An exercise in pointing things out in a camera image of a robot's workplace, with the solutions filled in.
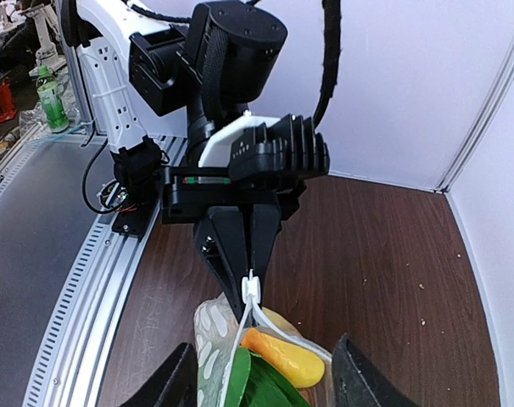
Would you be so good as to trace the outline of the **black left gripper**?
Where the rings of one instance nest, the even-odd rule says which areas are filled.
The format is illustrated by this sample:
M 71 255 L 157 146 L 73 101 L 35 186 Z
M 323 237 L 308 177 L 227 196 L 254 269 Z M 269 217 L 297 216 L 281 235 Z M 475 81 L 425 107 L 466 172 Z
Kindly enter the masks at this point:
M 161 199 L 164 224 L 195 224 L 193 237 L 234 314 L 243 313 L 242 279 L 249 270 L 244 219 L 251 222 L 251 267 L 265 280 L 281 222 L 299 207 L 305 171 L 250 172 L 233 179 L 221 167 L 169 167 Z

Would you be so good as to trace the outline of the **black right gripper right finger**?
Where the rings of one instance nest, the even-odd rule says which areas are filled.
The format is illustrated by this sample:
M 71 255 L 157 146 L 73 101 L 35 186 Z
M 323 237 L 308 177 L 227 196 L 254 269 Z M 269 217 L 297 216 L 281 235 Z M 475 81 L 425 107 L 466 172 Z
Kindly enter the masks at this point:
M 346 334 L 337 341 L 332 352 L 332 380 L 336 406 L 417 406 Z

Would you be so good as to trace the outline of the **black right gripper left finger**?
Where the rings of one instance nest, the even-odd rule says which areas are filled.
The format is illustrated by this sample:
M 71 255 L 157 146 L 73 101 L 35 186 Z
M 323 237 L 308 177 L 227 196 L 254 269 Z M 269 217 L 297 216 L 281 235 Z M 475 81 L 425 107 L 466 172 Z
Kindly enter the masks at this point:
M 197 355 L 180 343 L 151 377 L 129 398 L 130 406 L 196 406 Z

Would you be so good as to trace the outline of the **orange yellow corn bread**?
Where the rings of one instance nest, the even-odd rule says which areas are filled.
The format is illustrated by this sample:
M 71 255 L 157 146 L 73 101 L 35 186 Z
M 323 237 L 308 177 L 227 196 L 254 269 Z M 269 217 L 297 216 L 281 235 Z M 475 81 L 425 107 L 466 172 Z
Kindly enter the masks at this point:
M 259 355 L 296 388 L 317 385 L 325 374 L 325 363 L 315 353 L 256 328 L 250 328 L 240 345 Z

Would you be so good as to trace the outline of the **green white bok choy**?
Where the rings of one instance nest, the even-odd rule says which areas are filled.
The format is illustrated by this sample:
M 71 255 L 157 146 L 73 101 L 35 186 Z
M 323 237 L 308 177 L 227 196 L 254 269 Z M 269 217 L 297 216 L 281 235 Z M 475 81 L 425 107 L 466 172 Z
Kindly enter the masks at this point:
M 224 406 L 310 406 L 304 396 L 256 353 L 235 353 Z

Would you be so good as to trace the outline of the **clear polka dot zip bag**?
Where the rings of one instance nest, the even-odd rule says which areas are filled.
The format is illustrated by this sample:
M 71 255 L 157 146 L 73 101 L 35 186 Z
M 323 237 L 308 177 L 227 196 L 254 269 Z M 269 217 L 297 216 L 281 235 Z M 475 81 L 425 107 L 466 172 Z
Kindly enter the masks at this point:
M 242 317 L 226 295 L 194 313 L 199 406 L 333 406 L 332 355 L 261 307 L 260 279 L 241 282 Z

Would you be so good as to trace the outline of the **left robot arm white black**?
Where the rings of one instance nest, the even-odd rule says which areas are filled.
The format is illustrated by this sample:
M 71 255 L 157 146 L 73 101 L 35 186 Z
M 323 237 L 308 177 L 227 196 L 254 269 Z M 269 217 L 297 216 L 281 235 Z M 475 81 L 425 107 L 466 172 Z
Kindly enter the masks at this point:
M 243 279 L 264 278 L 282 228 L 327 148 L 310 118 L 251 114 L 288 31 L 241 1 L 204 1 L 188 18 L 134 1 L 62 1 L 87 104 L 105 133 L 120 201 L 116 232 L 141 237 L 159 209 L 193 238 L 235 315 Z

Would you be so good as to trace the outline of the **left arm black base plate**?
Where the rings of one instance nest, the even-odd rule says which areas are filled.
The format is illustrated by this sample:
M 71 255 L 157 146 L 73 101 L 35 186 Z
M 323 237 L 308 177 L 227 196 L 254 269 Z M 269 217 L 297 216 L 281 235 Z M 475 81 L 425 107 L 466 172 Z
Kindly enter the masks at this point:
M 131 209 L 124 209 L 115 216 L 111 230 L 124 237 L 142 240 L 153 227 L 159 209 L 159 199 Z

